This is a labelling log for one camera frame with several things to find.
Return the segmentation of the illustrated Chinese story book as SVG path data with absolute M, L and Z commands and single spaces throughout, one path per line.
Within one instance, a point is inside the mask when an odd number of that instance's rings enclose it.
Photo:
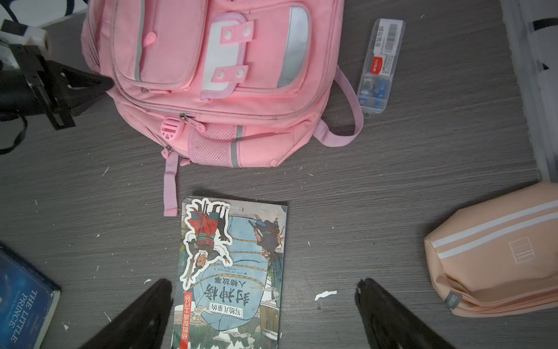
M 171 348 L 277 348 L 288 207 L 187 197 Z

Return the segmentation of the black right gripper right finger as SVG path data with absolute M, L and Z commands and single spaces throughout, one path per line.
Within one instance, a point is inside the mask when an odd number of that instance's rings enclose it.
M 359 281 L 355 304 L 371 348 L 452 348 L 373 279 Z

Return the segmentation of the pink student backpack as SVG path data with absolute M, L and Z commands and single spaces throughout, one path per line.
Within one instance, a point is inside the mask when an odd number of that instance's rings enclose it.
M 343 1 L 89 1 L 81 34 L 92 71 L 113 80 L 122 118 L 162 148 L 164 214 L 179 212 L 189 164 L 277 167 L 311 138 L 343 147 L 322 115 L 337 84 Z

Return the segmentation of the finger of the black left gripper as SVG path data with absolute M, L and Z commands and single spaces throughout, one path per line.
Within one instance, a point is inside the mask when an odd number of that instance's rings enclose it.
M 97 103 L 103 94 L 66 94 L 65 95 L 65 114 L 68 117 L 77 117 L 88 108 Z
M 47 61 L 47 67 L 54 76 L 55 84 L 67 93 L 77 91 L 102 94 L 114 86 L 110 77 L 90 74 L 53 60 Z

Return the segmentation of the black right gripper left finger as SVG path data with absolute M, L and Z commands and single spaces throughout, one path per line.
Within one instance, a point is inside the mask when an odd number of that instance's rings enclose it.
M 169 321 L 172 283 L 160 279 L 83 348 L 160 348 Z

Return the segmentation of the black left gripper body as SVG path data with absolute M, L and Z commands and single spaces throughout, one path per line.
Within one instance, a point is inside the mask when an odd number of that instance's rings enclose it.
M 1 70 L 1 121 L 44 114 L 56 130 L 75 127 L 70 89 L 76 70 L 46 60 L 34 45 L 7 46 L 11 69 Z

